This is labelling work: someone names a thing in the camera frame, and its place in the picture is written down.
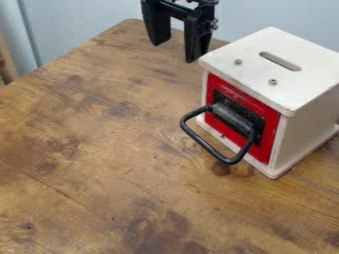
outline black handle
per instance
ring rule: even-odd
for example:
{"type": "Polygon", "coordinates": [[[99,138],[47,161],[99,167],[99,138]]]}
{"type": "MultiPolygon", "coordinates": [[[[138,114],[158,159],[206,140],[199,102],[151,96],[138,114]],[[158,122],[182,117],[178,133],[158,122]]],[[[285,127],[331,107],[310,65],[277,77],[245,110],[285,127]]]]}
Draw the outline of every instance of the black handle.
{"type": "Polygon", "coordinates": [[[210,154],[214,155],[215,158],[218,158],[223,163],[228,165],[234,165],[241,162],[255,142],[257,136],[255,126],[222,102],[212,105],[206,105],[202,108],[194,110],[191,113],[188,113],[180,120],[180,127],[183,131],[188,134],[188,136],[198,142],[198,144],[210,152],[210,154]],[[223,119],[226,119],[232,128],[236,127],[242,131],[245,131],[245,133],[247,133],[249,141],[234,158],[227,158],[224,155],[222,155],[218,152],[218,150],[207,143],[207,141],[196,134],[196,132],[187,125],[187,121],[194,117],[196,117],[198,115],[203,114],[204,112],[212,112],[214,114],[219,115],[223,119]]]}

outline worn wooden tabletop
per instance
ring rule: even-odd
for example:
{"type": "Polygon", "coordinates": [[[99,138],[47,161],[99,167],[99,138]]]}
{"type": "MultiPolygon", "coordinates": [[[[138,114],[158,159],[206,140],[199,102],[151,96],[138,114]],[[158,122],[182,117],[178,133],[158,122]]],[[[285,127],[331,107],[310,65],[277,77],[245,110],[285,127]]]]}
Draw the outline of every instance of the worn wooden tabletop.
{"type": "Polygon", "coordinates": [[[200,86],[127,20],[0,90],[0,253],[339,253],[339,139],[278,181],[222,165],[200,86]]]}

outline white wooden box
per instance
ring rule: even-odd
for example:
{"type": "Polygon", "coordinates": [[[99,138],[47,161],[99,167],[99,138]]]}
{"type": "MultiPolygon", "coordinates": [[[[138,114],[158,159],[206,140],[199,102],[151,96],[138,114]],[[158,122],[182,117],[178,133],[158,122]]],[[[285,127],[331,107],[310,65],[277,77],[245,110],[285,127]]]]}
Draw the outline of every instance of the white wooden box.
{"type": "MultiPolygon", "coordinates": [[[[246,155],[277,179],[339,131],[339,54],[267,28],[204,55],[200,66],[203,105],[212,73],[279,113],[269,162],[246,155]]],[[[239,146],[204,119],[198,117],[199,125],[238,152],[239,146]]]]}

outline red panel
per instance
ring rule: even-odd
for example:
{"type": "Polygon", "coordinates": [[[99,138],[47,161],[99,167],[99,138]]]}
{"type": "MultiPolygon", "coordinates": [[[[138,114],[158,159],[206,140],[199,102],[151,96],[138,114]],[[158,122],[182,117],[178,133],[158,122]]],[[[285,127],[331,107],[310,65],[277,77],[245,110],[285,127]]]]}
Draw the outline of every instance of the red panel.
{"type": "MultiPolygon", "coordinates": [[[[253,112],[266,119],[261,144],[253,145],[250,154],[265,164],[270,160],[270,152],[279,122],[279,113],[249,94],[235,88],[215,75],[208,75],[207,104],[214,102],[214,90],[218,89],[232,100],[241,103],[253,112]]],[[[246,144],[247,139],[234,131],[211,113],[206,114],[206,122],[214,127],[238,146],[246,144]]]]}

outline coin slot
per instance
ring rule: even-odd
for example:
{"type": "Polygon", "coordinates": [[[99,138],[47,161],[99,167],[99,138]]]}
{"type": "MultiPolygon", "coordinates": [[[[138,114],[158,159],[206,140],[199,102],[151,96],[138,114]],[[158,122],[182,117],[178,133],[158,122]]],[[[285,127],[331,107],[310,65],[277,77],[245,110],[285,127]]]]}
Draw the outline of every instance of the coin slot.
{"type": "Polygon", "coordinates": [[[265,59],[267,59],[269,61],[274,62],[275,64],[283,66],[285,68],[290,69],[291,71],[302,71],[302,68],[291,63],[290,61],[282,59],[279,56],[274,55],[270,52],[262,52],[259,54],[265,59]]]}

